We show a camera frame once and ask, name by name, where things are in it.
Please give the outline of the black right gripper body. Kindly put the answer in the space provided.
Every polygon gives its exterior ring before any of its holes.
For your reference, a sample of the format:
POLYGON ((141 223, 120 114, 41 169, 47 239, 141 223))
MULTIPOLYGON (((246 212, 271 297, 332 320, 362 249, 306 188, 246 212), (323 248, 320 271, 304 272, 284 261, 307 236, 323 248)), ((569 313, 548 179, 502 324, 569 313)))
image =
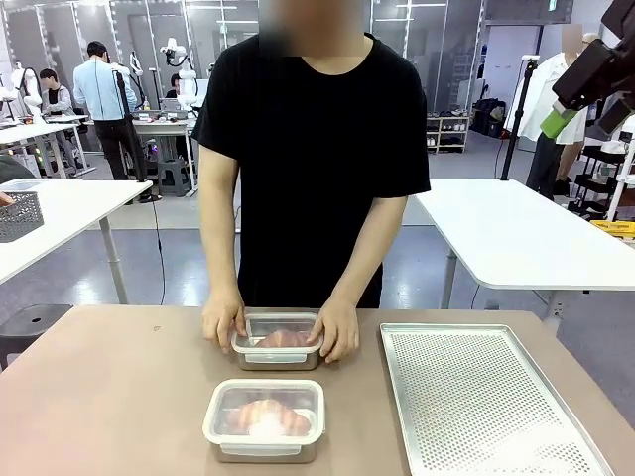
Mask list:
POLYGON ((613 0, 601 17, 601 24, 618 39, 618 50, 634 49, 635 0, 613 0))

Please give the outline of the person's right hand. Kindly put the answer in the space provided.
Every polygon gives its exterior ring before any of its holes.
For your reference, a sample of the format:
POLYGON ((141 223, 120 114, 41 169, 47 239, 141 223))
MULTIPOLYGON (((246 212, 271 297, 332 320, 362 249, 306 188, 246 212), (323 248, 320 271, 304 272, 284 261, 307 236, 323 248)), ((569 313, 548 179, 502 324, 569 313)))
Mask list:
POLYGON ((231 335, 246 336, 245 306, 235 286, 214 289, 202 308, 202 332, 224 353, 231 347, 231 335))

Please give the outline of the person's left hand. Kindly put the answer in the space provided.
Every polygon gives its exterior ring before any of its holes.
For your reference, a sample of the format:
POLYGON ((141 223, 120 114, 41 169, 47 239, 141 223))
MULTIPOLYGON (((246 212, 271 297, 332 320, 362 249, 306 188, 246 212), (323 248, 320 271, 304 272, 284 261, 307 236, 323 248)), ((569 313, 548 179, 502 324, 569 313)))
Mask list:
POLYGON ((319 310, 307 340, 323 338, 319 355, 327 364, 338 362, 359 346, 359 324, 355 304, 345 297, 330 297, 319 310))

